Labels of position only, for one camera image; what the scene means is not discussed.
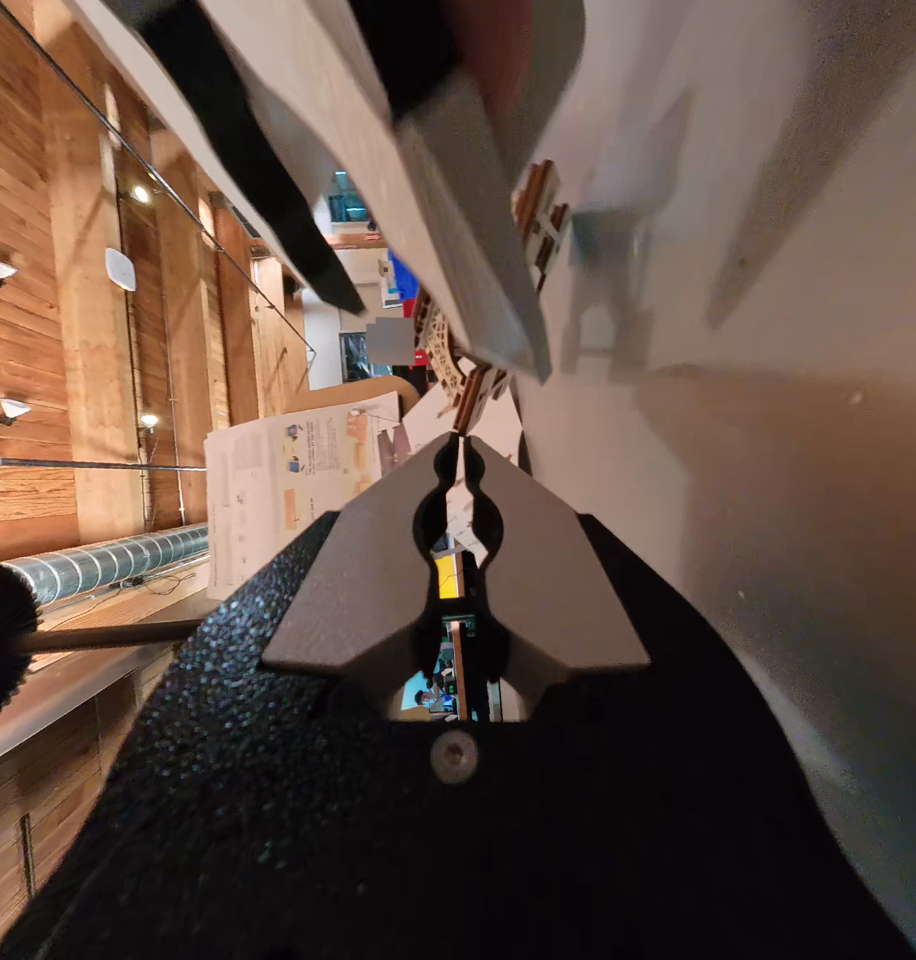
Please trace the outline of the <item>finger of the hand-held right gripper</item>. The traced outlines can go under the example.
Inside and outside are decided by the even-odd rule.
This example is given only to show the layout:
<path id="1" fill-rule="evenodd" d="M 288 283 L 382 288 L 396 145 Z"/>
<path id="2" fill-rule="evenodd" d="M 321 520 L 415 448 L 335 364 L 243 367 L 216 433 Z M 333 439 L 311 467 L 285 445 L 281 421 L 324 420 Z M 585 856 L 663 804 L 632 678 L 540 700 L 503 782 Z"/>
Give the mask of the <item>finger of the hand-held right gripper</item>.
<path id="1" fill-rule="evenodd" d="M 512 219 L 497 132 L 463 63 L 399 122 L 352 2 L 203 2 L 260 82 L 344 162 L 459 338 L 543 382 L 545 321 Z"/>
<path id="2" fill-rule="evenodd" d="M 200 2 L 76 1 L 74 17 L 232 206 L 323 302 L 365 307 L 315 218 L 331 153 Z"/>

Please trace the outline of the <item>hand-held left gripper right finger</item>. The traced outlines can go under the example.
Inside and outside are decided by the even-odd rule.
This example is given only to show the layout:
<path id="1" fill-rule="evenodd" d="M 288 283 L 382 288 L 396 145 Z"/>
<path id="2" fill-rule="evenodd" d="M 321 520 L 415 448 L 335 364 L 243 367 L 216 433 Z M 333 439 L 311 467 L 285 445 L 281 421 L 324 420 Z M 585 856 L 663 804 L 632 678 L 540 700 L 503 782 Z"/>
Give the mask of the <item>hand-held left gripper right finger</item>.
<path id="1" fill-rule="evenodd" d="M 578 514 L 478 437 L 464 443 L 488 610 L 508 635 L 500 677 L 531 714 L 549 687 L 646 669 L 638 632 Z"/>

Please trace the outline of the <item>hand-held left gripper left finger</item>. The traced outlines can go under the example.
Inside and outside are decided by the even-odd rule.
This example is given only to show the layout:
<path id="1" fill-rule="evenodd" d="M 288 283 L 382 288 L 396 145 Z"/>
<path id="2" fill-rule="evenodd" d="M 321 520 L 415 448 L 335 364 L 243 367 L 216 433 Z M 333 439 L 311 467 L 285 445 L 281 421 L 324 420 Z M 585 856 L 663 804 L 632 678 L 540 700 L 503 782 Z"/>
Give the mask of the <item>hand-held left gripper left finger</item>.
<path id="1" fill-rule="evenodd" d="M 423 509 L 454 482 L 460 439 L 446 433 L 340 511 L 261 655 L 285 673 L 336 677 L 393 711 L 419 670 L 416 634 L 437 599 Z"/>

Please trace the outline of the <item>wooden tower base model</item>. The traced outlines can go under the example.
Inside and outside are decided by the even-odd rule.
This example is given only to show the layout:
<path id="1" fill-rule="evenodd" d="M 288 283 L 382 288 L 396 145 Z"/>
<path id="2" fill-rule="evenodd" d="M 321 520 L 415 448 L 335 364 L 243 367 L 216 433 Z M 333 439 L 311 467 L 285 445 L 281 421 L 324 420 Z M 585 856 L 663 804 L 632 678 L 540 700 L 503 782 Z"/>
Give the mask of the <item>wooden tower base model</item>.
<path id="1" fill-rule="evenodd" d="M 525 185 L 512 197 L 512 213 L 522 238 L 536 293 L 540 294 L 558 258 L 570 207 L 559 202 L 560 173 L 545 159 L 532 163 Z M 509 371 L 471 356 L 451 330 L 447 318 L 424 287 L 418 289 L 413 312 L 418 344 L 453 410 L 453 430 L 468 435 L 489 401 L 510 385 Z"/>

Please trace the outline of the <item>grey desk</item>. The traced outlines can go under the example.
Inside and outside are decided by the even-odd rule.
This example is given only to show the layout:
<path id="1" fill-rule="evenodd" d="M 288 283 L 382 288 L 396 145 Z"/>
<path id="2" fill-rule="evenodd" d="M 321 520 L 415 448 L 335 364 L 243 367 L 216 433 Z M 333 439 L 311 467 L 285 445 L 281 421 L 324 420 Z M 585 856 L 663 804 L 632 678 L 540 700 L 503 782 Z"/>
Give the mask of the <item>grey desk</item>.
<path id="1" fill-rule="evenodd" d="M 738 654 L 916 947 L 916 2 L 586 2 L 537 478 Z"/>

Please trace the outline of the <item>printed instruction sheet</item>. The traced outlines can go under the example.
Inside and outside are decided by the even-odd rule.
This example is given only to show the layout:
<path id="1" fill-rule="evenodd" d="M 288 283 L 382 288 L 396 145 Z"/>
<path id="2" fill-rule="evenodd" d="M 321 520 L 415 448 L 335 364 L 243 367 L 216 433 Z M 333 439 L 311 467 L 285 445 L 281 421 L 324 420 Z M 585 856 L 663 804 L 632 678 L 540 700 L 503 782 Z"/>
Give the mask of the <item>printed instruction sheet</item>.
<path id="1" fill-rule="evenodd" d="M 377 433 L 400 398 L 275 414 L 204 443 L 210 599 L 224 601 L 294 538 L 379 481 Z"/>

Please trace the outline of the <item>folded assembly instruction booklet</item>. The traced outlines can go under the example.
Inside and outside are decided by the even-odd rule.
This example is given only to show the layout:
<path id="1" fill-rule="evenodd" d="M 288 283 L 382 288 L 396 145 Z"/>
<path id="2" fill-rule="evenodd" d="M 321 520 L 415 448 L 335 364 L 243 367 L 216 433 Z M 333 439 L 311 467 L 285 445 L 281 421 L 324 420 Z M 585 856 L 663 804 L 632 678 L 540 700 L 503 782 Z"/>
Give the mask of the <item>folded assembly instruction booklet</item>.
<path id="1" fill-rule="evenodd" d="M 442 385 L 436 384 L 404 415 L 403 436 L 407 446 L 398 459 L 415 454 L 431 440 L 446 433 L 452 426 L 456 410 Z M 519 463 L 522 424 L 512 395 L 507 391 L 499 399 L 487 401 L 484 411 L 471 429 L 471 435 L 509 460 Z M 487 549 L 472 530 L 473 503 L 471 491 L 464 483 L 464 456 L 460 454 L 454 486 L 447 493 L 447 533 L 456 546 L 471 553 L 477 563 L 487 557 Z"/>

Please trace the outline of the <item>brown clipboard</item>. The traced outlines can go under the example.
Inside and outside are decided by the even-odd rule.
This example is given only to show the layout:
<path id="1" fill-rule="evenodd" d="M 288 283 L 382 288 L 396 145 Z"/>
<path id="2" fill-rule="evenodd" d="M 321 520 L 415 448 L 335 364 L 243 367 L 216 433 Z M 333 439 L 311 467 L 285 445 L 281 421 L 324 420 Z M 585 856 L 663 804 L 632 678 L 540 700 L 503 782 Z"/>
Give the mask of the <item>brown clipboard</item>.
<path id="1" fill-rule="evenodd" d="M 362 406 L 390 392 L 399 396 L 400 407 L 404 414 L 410 412 L 420 400 L 418 390 L 406 379 L 386 375 L 328 388 L 304 390 L 297 398 L 285 403 L 284 413 L 292 414 L 343 404 Z"/>

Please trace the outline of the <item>black metal pole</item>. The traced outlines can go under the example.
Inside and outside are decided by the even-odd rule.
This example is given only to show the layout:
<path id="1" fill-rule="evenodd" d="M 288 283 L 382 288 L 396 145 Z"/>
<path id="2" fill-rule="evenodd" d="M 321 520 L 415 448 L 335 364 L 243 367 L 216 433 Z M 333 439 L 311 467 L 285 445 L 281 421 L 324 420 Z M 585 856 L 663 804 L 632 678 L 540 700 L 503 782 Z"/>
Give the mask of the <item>black metal pole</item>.
<path id="1" fill-rule="evenodd" d="M 185 642 L 200 627 L 201 618 L 140 622 L 72 630 L 47 630 L 23 633 L 8 642 L 14 654 L 43 654 L 119 649 L 161 643 Z"/>

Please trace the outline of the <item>black fuzzy round object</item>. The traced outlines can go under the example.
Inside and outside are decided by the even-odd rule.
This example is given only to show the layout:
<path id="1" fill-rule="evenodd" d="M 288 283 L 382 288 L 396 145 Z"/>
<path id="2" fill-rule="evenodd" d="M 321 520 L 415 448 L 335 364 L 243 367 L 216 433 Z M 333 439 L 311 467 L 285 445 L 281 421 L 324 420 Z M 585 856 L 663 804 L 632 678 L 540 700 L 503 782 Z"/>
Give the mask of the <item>black fuzzy round object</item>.
<path id="1" fill-rule="evenodd" d="M 19 689 L 32 656 L 15 651 L 13 642 L 36 631 L 38 611 L 27 581 L 0 564 L 0 712 Z"/>

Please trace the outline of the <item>silver spiral air duct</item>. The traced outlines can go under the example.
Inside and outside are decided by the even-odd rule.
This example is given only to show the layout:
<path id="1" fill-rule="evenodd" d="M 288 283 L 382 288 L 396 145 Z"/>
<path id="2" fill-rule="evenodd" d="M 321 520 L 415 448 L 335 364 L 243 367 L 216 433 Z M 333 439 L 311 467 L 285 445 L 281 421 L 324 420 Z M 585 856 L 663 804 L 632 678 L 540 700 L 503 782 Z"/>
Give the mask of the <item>silver spiral air duct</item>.
<path id="1" fill-rule="evenodd" d="M 44 607 L 143 579 L 207 553 L 208 526 L 200 523 L 14 558 L 2 566 L 16 573 Z"/>

